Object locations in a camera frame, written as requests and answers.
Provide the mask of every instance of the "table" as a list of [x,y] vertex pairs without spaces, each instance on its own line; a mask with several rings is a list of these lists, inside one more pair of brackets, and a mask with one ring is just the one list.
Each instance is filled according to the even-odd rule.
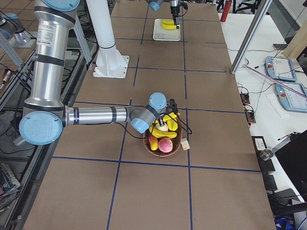
[[89,71],[74,107],[143,106],[163,92],[193,130],[191,149],[157,158],[120,126],[68,127],[24,230],[275,229],[215,6],[189,5],[180,42],[153,41],[155,18],[171,18],[169,6],[116,3],[127,76]]
[[[240,44],[248,30],[248,27],[253,19],[254,15],[247,14],[229,14],[225,23],[222,23],[223,33],[225,35],[226,44],[231,61],[235,59],[237,51],[240,48]],[[259,66],[258,70],[265,73],[265,67],[263,66],[264,60],[267,56],[275,56],[276,52],[273,50],[273,43],[282,44],[284,42],[282,35],[278,31],[276,25],[269,15],[266,15],[258,29],[252,43],[246,53],[246,58],[249,60],[249,66]],[[296,60],[292,60],[294,68],[299,67]],[[307,78],[305,74],[296,73],[297,81],[307,85]],[[248,69],[239,69],[236,73],[236,81],[248,88],[250,92],[260,92],[264,78],[251,72]],[[263,89],[269,87],[272,82],[266,80]],[[263,92],[259,99],[258,109],[256,112],[256,124],[250,127],[250,133],[252,136],[264,136],[265,142],[268,148],[273,148],[280,141],[281,138],[293,131],[303,132],[307,129],[307,114],[295,113],[285,111],[279,104],[278,100],[274,103],[277,107],[277,111],[282,112],[282,117],[276,112],[268,97],[275,95],[274,87],[270,87],[266,92]],[[259,94],[251,94],[250,101],[254,109],[257,107],[257,100]],[[287,188],[294,190],[298,194],[296,188],[293,186],[284,170],[282,169],[277,158],[272,158],[276,172],[273,173],[278,187],[278,191],[282,191]]]

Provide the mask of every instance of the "yellow fruit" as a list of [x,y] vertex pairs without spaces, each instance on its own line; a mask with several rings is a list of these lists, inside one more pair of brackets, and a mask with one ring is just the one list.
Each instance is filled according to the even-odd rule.
[[166,30],[176,30],[176,25],[173,20],[162,20],[161,27]]
[[178,124],[173,119],[166,121],[168,129],[171,131],[176,131],[178,129]]
[[174,118],[174,119],[177,118],[177,115],[174,114],[174,112],[171,112],[169,115],[165,115],[165,116],[163,117],[162,120],[163,120],[164,122],[166,122],[166,121],[168,121],[168,120],[171,120],[170,116],[171,116],[172,118]]
[[151,135],[149,138],[148,138],[148,141],[149,141],[149,145],[150,145],[150,149],[152,151],[155,151],[158,149],[159,145],[158,145],[158,139],[156,137],[154,137],[153,135]]
[[149,126],[149,132],[155,136],[156,138],[175,138],[177,136],[177,133],[175,132],[162,132],[159,129],[153,127],[153,126]]

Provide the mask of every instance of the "wicker basket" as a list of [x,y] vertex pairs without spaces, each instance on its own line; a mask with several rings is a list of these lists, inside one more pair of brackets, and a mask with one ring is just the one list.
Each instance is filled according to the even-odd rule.
[[162,152],[159,149],[152,151],[150,149],[149,140],[147,138],[145,138],[145,137],[150,136],[149,130],[147,130],[143,134],[143,138],[145,138],[145,139],[143,139],[144,146],[152,155],[157,156],[157,157],[168,157],[168,156],[173,155],[175,152],[177,152],[177,150],[180,148],[180,143],[181,143],[181,138],[182,138],[182,124],[179,120],[177,120],[177,122],[178,122],[178,129],[175,131],[177,133],[177,136],[175,138],[171,139],[172,142],[173,142],[173,149],[172,149],[172,151],[170,151],[168,153]]

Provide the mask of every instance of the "yellow banana on tray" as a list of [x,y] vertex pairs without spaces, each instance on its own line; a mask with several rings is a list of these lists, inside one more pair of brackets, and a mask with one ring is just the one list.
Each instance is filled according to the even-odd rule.
[[161,27],[166,30],[175,30],[176,25],[173,20],[162,20]]

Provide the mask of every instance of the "white desk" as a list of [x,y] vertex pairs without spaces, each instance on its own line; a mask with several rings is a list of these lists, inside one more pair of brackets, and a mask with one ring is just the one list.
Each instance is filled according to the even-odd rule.
[[[229,14],[225,23],[222,24],[223,33],[225,36],[228,49],[239,50],[245,34],[249,28],[254,15],[248,14]],[[276,25],[269,15],[266,15],[258,29],[254,39],[252,40],[248,50],[266,50],[264,51],[248,51],[246,58],[249,60],[249,66],[259,66],[258,71],[265,73],[265,67],[263,66],[265,58],[267,56],[275,56],[277,51],[273,51],[273,43],[283,43],[283,37],[278,31]],[[237,51],[228,50],[231,61],[233,62]],[[293,60],[294,68],[299,67],[296,60]],[[307,77],[305,74],[296,73],[297,82],[303,83],[307,86]],[[260,92],[264,78],[251,70],[246,68],[240,68],[236,73],[236,81],[246,87],[249,92]],[[262,90],[268,88],[272,84],[269,80],[266,80]],[[295,113],[285,111],[279,103],[275,103],[275,106],[282,110],[282,118],[276,110],[273,108],[267,95],[276,94],[275,86],[271,86],[266,92],[261,93],[258,108],[256,112],[256,124],[251,125],[250,134],[252,136],[264,136],[265,142],[268,148],[273,148],[280,141],[277,139],[283,137],[293,131],[303,132],[307,129],[307,114]],[[249,99],[251,106],[256,109],[258,94],[250,94]],[[287,188],[292,188],[295,193],[298,194],[296,188],[293,186],[276,157],[272,158],[276,172],[273,173],[278,187],[277,191],[281,191]]]

